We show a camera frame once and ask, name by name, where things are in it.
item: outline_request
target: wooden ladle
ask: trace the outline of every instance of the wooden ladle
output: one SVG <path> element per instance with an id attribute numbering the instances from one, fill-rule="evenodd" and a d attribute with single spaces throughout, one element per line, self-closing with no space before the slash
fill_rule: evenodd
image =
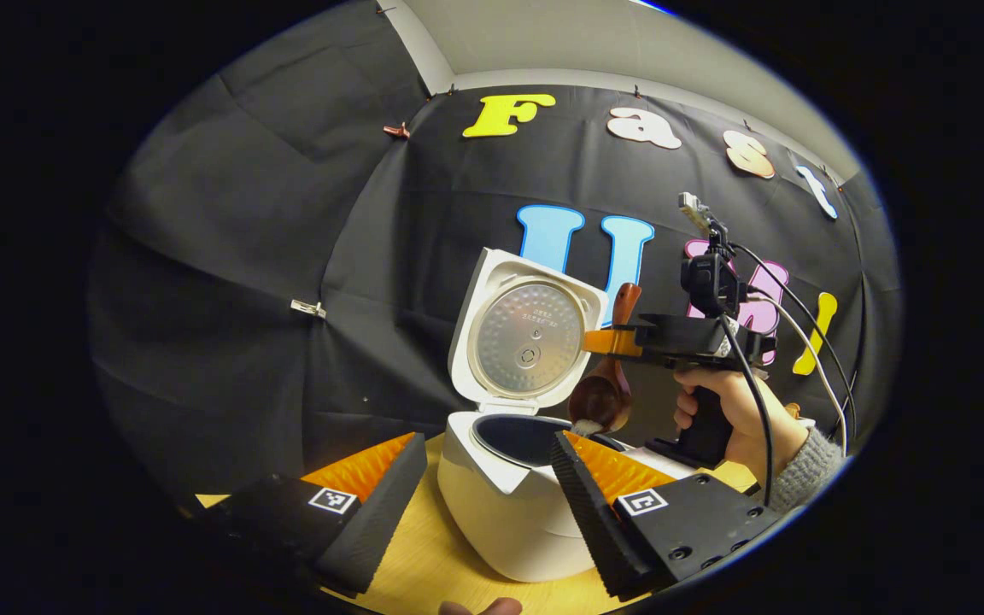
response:
<path id="1" fill-rule="evenodd" d="M 641 288 L 632 283 L 621 284 L 613 301 L 613 324 L 626 325 L 640 299 Z M 567 416 L 572 424 L 586 419 L 601 425 L 597 433 L 617 431 L 629 421 L 632 393 L 629 381 L 621 371 L 621 361 L 604 355 L 583 380 L 575 385 L 567 400 Z"/>

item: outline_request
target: silver inner lid plate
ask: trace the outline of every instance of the silver inner lid plate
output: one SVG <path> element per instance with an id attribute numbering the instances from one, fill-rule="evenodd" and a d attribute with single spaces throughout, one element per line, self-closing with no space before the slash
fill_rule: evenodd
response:
<path id="1" fill-rule="evenodd" d="M 477 374 L 512 396 L 558 384 L 583 346 L 583 312 L 569 292 L 546 283 L 516 285 L 496 297 L 477 328 Z"/>

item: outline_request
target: wooden table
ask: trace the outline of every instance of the wooden table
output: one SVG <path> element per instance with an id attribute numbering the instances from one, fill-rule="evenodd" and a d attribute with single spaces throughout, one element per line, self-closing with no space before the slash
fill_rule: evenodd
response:
<path id="1" fill-rule="evenodd" d="M 594 568 L 559 581 L 519 583 L 485 564 L 454 524 L 438 489 L 442 439 L 444 436 L 427 440 L 427 470 L 401 517 L 370 590 L 355 600 L 329 592 L 331 595 L 386 615 L 435 615 L 443 600 L 481 612 L 501 596 L 522 602 L 523 612 L 541 615 L 596 615 L 636 602 L 622 603 L 606 595 Z M 701 472 L 740 491 L 754 484 L 750 471 L 738 464 L 725 462 L 715 471 Z M 198 498 L 204 506 L 212 506 L 224 496 Z"/>

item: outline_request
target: orange triangular pad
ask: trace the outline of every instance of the orange triangular pad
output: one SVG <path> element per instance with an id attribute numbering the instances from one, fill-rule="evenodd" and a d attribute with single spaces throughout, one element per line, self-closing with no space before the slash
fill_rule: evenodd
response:
<path id="1" fill-rule="evenodd" d="M 586 437 L 564 432 L 579 459 L 587 466 L 591 478 L 602 491 L 606 503 L 613 506 L 613 500 L 620 495 L 635 494 L 637 491 L 652 489 L 675 482 L 671 476 L 663 474 L 639 462 L 621 455 L 613 448 L 604 447 Z"/>
<path id="2" fill-rule="evenodd" d="M 359 502 L 366 503 L 366 499 L 371 497 L 371 492 L 378 486 L 379 480 L 385 476 L 405 445 L 413 440 L 413 436 L 415 432 L 406 433 L 405 436 L 394 437 L 393 440 L 376 444 L 374 447 L 364 448 L 355 455 L 330 463 L 320 470 L 309 472 L 302 479 L 306 483 L 315 483 L 321 487 L 358 495 Z"/>

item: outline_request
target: hand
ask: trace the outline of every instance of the hand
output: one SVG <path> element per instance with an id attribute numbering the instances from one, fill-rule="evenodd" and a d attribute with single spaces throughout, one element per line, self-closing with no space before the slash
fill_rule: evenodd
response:
<path id="1" fill-rule="evenodd" d="M 519 615 L 523 611 L 523 603 L 513 598 L 497 598 L 484 611 L 477 615 Z M 457 602 L 444 602 L 438 605 L 438 615 L 473 615 L 472 612 Z"/>
<path id="2" fill-rule="evenodd" d="M 741 372 L 731 370 L 695 367 L 676 371 L 675 381 L 682 385 L 682 392 L 678 394 L 678 409 L 675 410 L 675 423 L 683 429 L 694 424 L 694 415 L 698 412 L 694 390 L 698 386 L 704 386 L 716 393 L 723 416 L 727 417 L 733 428 L 731 438 L 727 441 L 725 459 L 745 465 L 754 478 L 758 479 L 758 483 L 764 485 L 765 431 L 758 404 L 754 401 L 746 377 Z M 761 392 L 765 410 L 769 413 L 770 431 L 773 432 L 773 476 L 776 477 L 795 459 L 810 433 L 786 412 L 776 395 L 765 385 L 765 381 L 754 377 L 754 382 L 758 383 L 758 392 Z"/>

